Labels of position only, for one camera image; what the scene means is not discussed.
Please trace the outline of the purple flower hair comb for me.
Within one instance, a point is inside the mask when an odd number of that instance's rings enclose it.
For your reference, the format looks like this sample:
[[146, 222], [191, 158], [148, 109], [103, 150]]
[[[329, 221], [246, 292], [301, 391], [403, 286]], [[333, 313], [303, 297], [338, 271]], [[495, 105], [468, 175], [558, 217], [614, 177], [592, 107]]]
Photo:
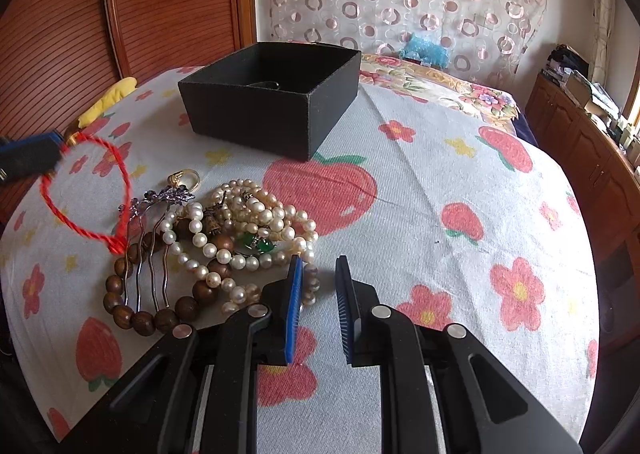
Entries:
[[[143, 274], [148, 272], [151, 287], [152, 313], [169, 307], [167, 295], [168, 266], [164, 233], [178, 222], [180, 211], [194, 200], [193, 192], [184, 184], [166, 185], [158, 191], [148, 190], [138, 199], [118, 207], [119, 216], [125, 216], [124, 287], [122, 301], [139, 313], [143, 310]], [[154, 255], [162, 252], [163, 280], [157, 295]]]

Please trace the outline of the black square jewelry box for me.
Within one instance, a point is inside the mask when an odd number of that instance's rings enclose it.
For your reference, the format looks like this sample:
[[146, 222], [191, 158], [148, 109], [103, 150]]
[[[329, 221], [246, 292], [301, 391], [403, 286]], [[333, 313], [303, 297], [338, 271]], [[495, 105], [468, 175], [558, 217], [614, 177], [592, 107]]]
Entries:
[[354, 102], [362, 53], [260, 42], [178, 81], [194, 133], [306, 162]]

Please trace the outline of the yellow plush toy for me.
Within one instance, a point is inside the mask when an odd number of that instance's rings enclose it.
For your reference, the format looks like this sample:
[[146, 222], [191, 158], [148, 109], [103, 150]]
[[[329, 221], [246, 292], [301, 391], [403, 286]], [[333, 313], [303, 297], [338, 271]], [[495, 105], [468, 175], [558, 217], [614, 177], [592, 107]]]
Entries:
[[90, 108], [70, 123], [64, 133], [65, 141], [73, 141], [78, 133], [93, 135], [103, 128], [111, 118], [110, 115], [105, 115], [105, 112], [134, 92], [137, 84], [138, 81], [134, 77], [128, 76], [112, 85]]

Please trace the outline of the wooden louvered wardrobe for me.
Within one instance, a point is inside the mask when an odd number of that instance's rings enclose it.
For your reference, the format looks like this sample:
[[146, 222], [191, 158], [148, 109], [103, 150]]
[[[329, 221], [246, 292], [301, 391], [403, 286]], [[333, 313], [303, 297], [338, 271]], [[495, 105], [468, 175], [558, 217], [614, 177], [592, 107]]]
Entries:
[[124, 77], [145, 83], [255, 40], [255, 0], [1, 0], [2, 136], [64, 130]]

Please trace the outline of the green jade pendant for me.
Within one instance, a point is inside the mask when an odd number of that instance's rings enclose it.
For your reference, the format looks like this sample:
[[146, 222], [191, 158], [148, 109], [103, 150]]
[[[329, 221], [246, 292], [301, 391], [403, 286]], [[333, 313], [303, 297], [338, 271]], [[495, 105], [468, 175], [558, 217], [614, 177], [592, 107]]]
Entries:
[[275, 248], [272, 240], [257, 233], [244, 232], [240, 237], [240, 248], [248, 255], [260, 256], [271, 253]]

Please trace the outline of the strawberry flower print cloth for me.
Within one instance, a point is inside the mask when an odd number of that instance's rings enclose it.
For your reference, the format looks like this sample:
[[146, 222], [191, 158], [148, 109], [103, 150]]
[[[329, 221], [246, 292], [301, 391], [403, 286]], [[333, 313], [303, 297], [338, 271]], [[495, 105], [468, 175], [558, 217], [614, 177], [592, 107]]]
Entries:
[[[346, 364], [335, 259], [383, 304], [440, 329], [465, 325], [574, 438], [598, 363], [598, 302], [582, 214], [561, 167], [536, 147], [460, 111], [363, 84], [306, 163], [193, 133], [171, 70], [116, 104], [99, 136], [126, 161], [137, 194], [192, 168], [207, 202], [250, 179], [316, 223], [316, 303], [300, 317], [289, 367], [259, 373], [262, 453], [375, 453], [378, 372]], [[71, 230], [31, 189], [1, 240], [1, 283], [25, 384], [1, 389], [24, 440], [52, 452], [151, 347], [103, 308], [114, 257]], [[22, 417], [24, 402], [35, 411]]]

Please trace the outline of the wooden side cabinet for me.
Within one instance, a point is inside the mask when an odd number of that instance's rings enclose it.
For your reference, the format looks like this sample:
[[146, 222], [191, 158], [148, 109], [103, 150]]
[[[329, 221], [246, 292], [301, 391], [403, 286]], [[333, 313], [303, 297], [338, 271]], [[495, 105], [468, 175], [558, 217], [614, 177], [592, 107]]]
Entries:
[[575, 193], [596, 266], [602, 346], [612, 352], [639, 337], [638, 182], [614, 141], [544, 74], [525, 116]]

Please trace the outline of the floral bed quilt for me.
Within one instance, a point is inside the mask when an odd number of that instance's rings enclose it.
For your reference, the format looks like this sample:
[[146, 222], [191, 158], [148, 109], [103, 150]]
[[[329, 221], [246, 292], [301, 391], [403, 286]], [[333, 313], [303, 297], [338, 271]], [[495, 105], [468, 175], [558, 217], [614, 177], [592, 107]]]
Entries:
[[433, 102], [497, 127], [537, 147], [538, 142], [509, 92], [462, 80], [397, 57], [361, 56], [359, 81], [422, 103]]

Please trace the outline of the stack of books and papers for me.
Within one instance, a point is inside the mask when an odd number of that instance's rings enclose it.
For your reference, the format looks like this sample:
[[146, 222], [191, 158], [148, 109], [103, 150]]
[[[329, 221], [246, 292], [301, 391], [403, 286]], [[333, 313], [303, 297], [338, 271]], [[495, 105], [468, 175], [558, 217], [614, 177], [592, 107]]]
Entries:
[[559, 86], [578, 107], [602, 119], [617, 119], [620, 109], [599, 83], [587, 78], [589, 64], [572, 47], [556, 45], [547, 58], [542, 75]]

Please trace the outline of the blue plastic bag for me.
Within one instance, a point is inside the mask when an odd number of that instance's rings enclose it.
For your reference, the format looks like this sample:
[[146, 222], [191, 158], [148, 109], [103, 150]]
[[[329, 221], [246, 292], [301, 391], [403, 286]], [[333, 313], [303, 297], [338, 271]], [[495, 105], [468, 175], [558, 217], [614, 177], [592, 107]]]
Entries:
[[421, 66], [431, 66], [431, 68], [446, 69], [449, 64], [447, 48], [416, 34], [410, 35], [404, 48], [399, 51], [399, 57], [402, 60], [416, 61]]

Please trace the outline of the side window curtain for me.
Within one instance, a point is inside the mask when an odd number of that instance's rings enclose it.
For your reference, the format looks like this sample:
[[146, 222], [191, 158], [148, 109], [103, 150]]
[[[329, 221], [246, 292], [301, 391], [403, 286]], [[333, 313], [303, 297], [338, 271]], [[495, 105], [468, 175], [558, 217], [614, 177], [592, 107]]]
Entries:
[[594, 32], [589, 79], [593, 83], [605, 85], [608, 78], [608, 44], [615, 24], [616, 0], [592, 1]]

